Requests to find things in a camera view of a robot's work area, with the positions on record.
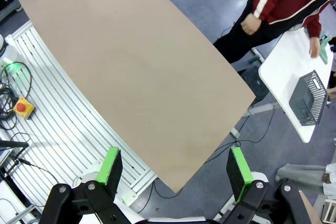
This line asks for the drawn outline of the person's left hand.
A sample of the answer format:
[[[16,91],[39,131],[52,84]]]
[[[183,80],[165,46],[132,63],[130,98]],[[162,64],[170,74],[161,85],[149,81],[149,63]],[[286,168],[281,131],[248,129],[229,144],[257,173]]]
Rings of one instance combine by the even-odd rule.
[[[310,38],[309,54],[311,58],[316,58],[320,53],[320,39],[318,37]]]

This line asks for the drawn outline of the person's right hand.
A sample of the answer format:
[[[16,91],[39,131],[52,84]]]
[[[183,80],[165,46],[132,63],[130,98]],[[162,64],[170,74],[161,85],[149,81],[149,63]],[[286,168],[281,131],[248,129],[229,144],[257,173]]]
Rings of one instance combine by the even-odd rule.
[[[262,20],[256,18],[253,14],[248,14],[240,23],[243,31],[248,35],[253,35],[260,27]]]

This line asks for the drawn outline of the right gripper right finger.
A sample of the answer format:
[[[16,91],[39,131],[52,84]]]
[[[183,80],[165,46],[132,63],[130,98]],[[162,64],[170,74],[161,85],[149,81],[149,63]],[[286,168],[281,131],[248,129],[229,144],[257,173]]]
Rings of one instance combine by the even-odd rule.
[[[217,213],[220,223],[313,223],[308,202],[296,185],[283,179],[269,183],[251,172],[239,147],[231,147],[226,172],[233,195]]]

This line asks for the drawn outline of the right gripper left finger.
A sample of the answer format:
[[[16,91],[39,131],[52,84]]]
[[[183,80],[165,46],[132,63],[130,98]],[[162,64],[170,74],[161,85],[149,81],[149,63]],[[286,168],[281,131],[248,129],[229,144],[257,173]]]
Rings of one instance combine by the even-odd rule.
[[[94,215],[100,223],[146,223],[146,219],[114,200],[123,170],[121,151],[110,147],[93,179],[75,188],[55,184],[48,196],[40,223],[80,223],[85,215]]]

